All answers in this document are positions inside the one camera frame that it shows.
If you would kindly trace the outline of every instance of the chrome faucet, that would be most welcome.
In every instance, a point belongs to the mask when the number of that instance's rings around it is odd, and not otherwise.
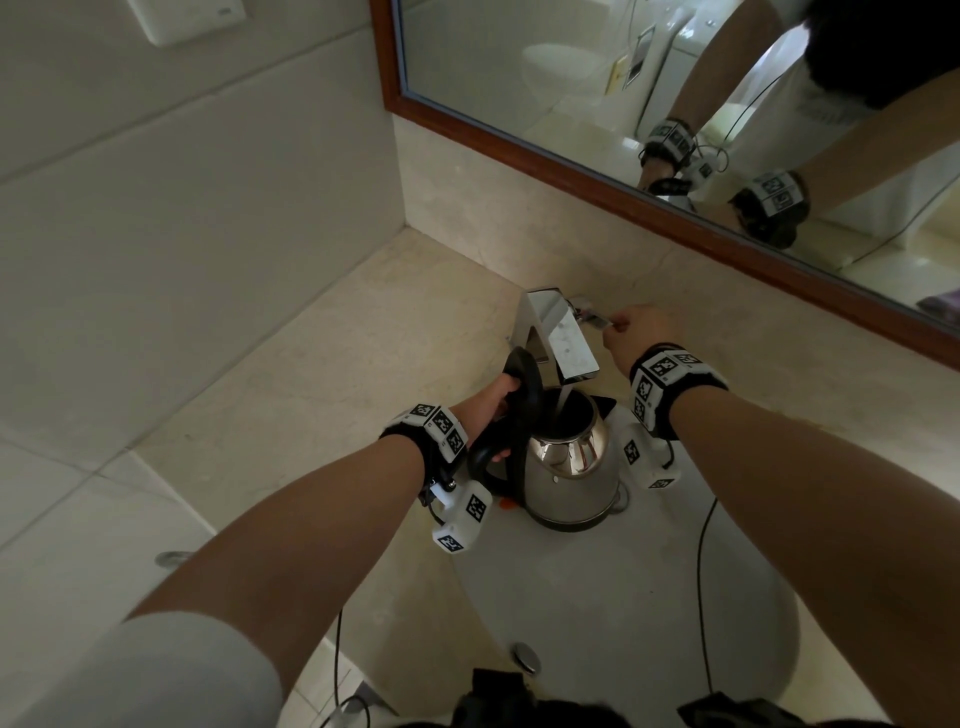
[[[562,386],[593,379],[600,371],[576,311],[557,288],[520,296],[510,345],[526,349],[538,364],[552,364]]]

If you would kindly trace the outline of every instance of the black kettle handle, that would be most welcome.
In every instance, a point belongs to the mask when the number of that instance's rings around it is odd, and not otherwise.
[[[520,380],[515,392],[507,395],[507,415],[491,423],[473,443],[467,456],[470,477],[483,483],[495,496],[511,497],[523,502],[520,479],[526,465],[527,442],[543,409],[543,380],[537,360],[523,347],[516,347],[503,367],[505,374]],[[487,472],[493,457],[504,449],[511,450],[507,462],[507,479]]]

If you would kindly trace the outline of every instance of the person's right hand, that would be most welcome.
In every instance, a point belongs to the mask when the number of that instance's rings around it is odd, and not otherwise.
[[[673,165],[666,159],[657,159],[655,157],[647,159],[643,165],[643,174],[640,175],[640,182],[636,188],[646,192],[651,184],[658,180],[667,180],[674,176]]]
[[[680,345],[683,331],[666,311],[652,305],[630,305],[614,313],[613,326],[603,331],[603,345],[613,354],[616,368],[630,376],[630,368],[656,344]]]

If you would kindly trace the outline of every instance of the person's left hand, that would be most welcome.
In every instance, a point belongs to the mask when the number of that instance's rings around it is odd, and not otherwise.
[[[507,411],[505,398],[511,392],[515,392],[519,386],[518,379],[510,375],[500,375],[473,397],[450,407],[450,411],[467,431],[468,445],[473,444],[496,415],[502,415]]]
[[[710,222],[722,225],[727,230],[747,234],[740,225],[740,218],[730,203],[717,205],[715,203],[694,203],[694,212],[706,217]]]

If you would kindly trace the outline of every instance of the marble backsplash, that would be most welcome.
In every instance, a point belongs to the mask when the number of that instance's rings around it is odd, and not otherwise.
[[[524,288],[657,303],[742,396],[960,497],[960,374],[395,118],[407,223]]]

